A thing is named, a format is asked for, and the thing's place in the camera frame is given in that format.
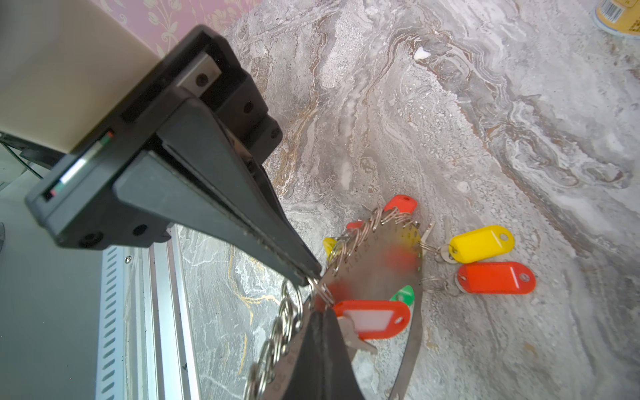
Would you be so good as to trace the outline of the yellow key tag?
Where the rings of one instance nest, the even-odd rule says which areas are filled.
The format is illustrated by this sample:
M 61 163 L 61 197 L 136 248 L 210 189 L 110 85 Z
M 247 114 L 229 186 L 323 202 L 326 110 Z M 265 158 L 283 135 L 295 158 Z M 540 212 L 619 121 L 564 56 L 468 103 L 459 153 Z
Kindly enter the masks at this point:
M 446 263 L 470 264 L 511 252 L 515 238 L 499 225 L 487 226 L 449 237 L 437 254 Z

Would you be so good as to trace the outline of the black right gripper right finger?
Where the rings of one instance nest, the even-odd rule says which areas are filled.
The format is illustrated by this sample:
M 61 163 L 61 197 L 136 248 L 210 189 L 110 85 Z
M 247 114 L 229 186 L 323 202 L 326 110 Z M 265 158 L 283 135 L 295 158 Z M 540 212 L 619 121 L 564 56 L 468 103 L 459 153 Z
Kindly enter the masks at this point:
M 323 398 L 363 399 L 335 312 L 323 314 Z

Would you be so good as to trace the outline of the green key tag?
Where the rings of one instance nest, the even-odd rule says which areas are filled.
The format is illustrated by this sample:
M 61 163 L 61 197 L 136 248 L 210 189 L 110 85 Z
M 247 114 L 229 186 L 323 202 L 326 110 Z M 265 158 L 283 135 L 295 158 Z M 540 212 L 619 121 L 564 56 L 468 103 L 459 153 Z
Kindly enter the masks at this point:
M 415 302 L 415 291 L 411 285 L 407 285 L 398 290 L 391 300 L 402 302 L 408 307 L 411 307 Z

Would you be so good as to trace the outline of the red key tag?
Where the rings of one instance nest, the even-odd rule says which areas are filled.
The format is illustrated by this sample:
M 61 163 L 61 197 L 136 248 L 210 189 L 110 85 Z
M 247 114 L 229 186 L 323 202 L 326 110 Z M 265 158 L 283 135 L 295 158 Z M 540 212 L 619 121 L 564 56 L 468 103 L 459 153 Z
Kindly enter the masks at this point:
M 408 195 L 399 194 L 394 196 L 384 207 L 383 211 L 388 212 L 397 209 L 400 213 L 412 214 L 418 207 L 418 202 Z
M 408 326 L 411 311 L 400 301 L 347 300 L 333 307 L 346 346 L 376 355 L 372 340 L 398 336 Z
M 516 262 L 480 262 L 463 264 L 455 274 L 463 293 L 525 295 L 537 286 L 535 274 Z

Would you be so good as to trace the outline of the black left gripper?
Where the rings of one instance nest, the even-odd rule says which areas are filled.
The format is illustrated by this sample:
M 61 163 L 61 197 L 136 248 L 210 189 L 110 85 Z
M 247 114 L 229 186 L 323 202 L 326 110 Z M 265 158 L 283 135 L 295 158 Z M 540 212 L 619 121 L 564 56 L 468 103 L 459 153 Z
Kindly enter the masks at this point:
M 26 205 L 63 248 L 147 248 L 178 223 L 307 286 L 322 267 L 283 216 L 263 168 L 282 136 L 228 41 L 200 25 Z

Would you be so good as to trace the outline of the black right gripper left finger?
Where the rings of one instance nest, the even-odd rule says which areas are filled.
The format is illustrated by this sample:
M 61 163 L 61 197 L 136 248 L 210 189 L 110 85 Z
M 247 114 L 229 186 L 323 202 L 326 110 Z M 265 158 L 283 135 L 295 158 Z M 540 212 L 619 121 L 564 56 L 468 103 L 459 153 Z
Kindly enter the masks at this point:
M 310 314 L 283 399 L 312 400 L 322 398 L 322 321 L 321 313 L 312 312 Z

